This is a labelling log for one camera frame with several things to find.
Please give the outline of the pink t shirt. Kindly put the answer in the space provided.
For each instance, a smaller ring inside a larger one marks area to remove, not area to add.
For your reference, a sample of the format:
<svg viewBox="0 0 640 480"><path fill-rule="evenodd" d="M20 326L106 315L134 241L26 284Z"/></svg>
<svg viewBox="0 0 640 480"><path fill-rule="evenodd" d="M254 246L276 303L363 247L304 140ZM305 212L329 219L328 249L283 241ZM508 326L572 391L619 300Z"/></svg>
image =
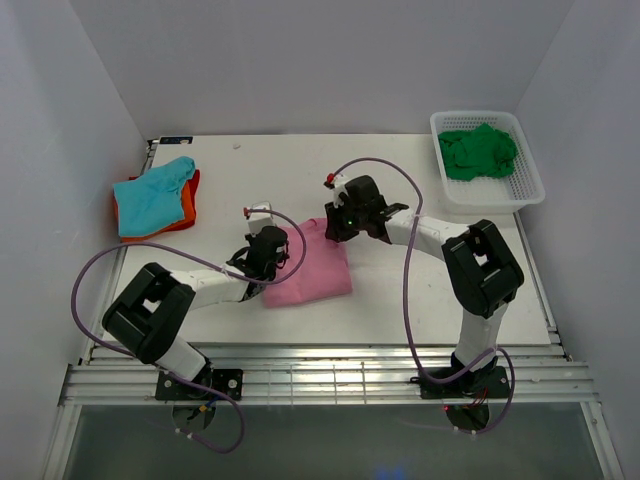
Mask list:
<svg viewBox="0 0 640 480"><path fill-rule="evenodd" d="M327 220L312 218L299 227L306 239L305 259L291 278L266 287L266 308L303 305L353 291L346 247L325 237Z"/></svg>

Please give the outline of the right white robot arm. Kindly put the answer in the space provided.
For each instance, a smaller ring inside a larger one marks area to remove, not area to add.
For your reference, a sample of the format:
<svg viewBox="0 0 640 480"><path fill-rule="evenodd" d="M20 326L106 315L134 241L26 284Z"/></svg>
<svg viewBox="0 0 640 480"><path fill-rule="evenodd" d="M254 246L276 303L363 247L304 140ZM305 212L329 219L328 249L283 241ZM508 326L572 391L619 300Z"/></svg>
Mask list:
<svg viewBox="0 0 640 480"><path fill-rule="evenodd" d="M325 206L325 236L338 243L360 233L408 254L427 254L444 263L462 307L459 339L447 368L420 368L414 377L424 392L474 397L503 383L497 373L497 337L504 314L524 283L523 271L496 225L470 226L421 216L408 205L389 204L368 175L349 179L331 174L325 182L333 199Z"/></svg>

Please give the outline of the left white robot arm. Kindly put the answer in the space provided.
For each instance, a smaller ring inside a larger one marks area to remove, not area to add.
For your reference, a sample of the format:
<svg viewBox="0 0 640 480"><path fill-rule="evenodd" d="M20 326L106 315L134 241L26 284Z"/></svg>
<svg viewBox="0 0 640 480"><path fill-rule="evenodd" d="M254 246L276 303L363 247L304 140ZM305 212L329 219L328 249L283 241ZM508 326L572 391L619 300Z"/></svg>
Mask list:
<svg viewBox="0 0 640 480"><path fill-rule="evenodd" d="M102 326L144 364L175 375L190 399L205 397L212 387L209 361L179 336L189 311L225 302L244 302L262 293L288 259L288 235L265 226L247 236L225 269L171 271L144 265L107 309Z"/></svg>

